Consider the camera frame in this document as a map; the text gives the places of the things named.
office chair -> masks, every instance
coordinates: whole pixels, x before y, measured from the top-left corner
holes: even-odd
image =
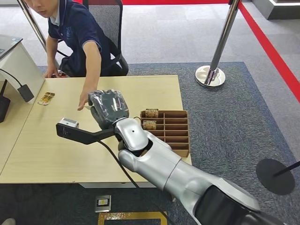
[[[109,66],[111,67],[110,73],[126,76],[129,69],[121,53],[121,0],[83,0],[82,4],[87,7],[109,39],[110,52],[115,56]]]

floor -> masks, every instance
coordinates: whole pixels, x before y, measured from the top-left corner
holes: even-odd
[[[267,21],[252,2],[244,4],[300,81],[300,21]],[[128,63],[210,62],[228,8],[226,4],[124,6],[122,50]],[[35,17],[47,35],[47,20]],[[0,21],[0,33],[23,37],[24,46],[37,65],[46,65],[46,53],[20,8],[0,7]],[[59,49],[71,53],[63,43]],[[300,160],[300,104],[240,12],[221,61],[245,62],[289,148]]]

shirt logo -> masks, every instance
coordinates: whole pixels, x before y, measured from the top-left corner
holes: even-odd
[[[72,27],[66,28],[66,36],[67,39],[72,39],[72,37],[73,36],[73,31],[72,31]]]

hand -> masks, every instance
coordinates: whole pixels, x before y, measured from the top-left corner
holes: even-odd
[[[96,85],[84,85],[84,88],[82,89],[82,92],[81,94],[81,97],[79,99],[79,105],[77,110],[81,111],[83,108],[84,108],[85,103],[87,102],[88,98],[88,93],[91,91],[96,90],[97,86]]]
[[[45,78],[51,78],[53,74],[55,74],[56,77],[60,77],[57,72],[57,68],[54,64],[48,64],[47,71],[44,74]]]

wooden table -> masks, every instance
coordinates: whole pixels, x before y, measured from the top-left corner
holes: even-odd
[[[0,89],[4,82],[0,82]],[[5,97],[11,104],[4,122],[0,123],[0,172],[5,167],[11,150],[19,137],[32,105],[24,102],[20,94],[8,82]]]
[[[63,117],[76,120],[81,129],[99,130],[89,110],[77,111],[84,80],[47,79],[37,99],[45,92],[54,92],[56,96],[48,106],[38,105],[37,101],[33,105],[0,175],[0,183],[104,184],[102,187],[124,183],[123,185],[127,187],[130,181],[104,147],[98,143],[84,145],[57,136],[55,125]],[[130,117],[139,116],[145,108],[182,109],[176,75],[101,77],[99,83],[99,90],[121,91]],[[118,141],[115,137],[104,142],[118,154]],[[191,163],[191,158],[185,161]],[[136,182],[148,183],[136,173],[130,174]]]

